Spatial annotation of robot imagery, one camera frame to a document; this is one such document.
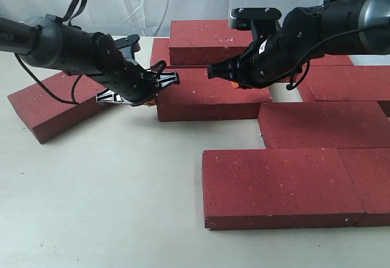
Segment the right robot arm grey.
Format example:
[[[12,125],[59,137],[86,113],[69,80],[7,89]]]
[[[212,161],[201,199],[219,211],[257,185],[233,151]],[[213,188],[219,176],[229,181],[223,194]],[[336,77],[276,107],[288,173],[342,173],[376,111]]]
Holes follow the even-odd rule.
[[[237,56],[209,65],[208,78],[241,88],[266,88],[284,79],[299,85],[310,61],[326,55],[388,55],[389,0],[336,0],[296,7],[282,23],[275,8],[233,9],[229,27],[249,30],[253,41]]]

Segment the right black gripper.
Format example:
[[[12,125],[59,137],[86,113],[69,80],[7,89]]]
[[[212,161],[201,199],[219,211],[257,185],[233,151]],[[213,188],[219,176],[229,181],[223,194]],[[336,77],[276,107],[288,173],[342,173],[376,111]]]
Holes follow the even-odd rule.
[[[295,77],[303,64],[323,56],[322,48],[314,48],[321,41],[321,14],[319,6],[294,8],[271,36],[253,41],[241,55],[208,65],[208,78],[240,81],[231,82],[234,88],[265,88]]]

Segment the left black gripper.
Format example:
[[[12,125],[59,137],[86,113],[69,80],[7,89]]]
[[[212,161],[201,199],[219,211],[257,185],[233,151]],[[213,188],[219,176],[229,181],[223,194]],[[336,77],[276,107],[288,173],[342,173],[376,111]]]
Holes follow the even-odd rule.
[[[159,88],[180,83],[176,71],[165,72],[164,60],[144,69],[136,60],[126,59],[110,35],[95,34],[97,73],[91,79],[104,87],[95,95],[98,103],[143,105]]]

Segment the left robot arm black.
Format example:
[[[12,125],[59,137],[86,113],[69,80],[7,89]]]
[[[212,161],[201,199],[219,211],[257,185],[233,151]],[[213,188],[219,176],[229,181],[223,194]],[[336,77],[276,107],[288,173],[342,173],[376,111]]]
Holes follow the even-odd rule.
[[[104,87],[97,102],[136,107],[180,82],[177,72],[165,70],[165,61],[144,69],[135,60],[139,40],[137,34],[114,40],[109,34],[87,33],[52,15],[27,23],[1,18],[2,52],[13,53],[24,69],[53,69],[94,80]]]

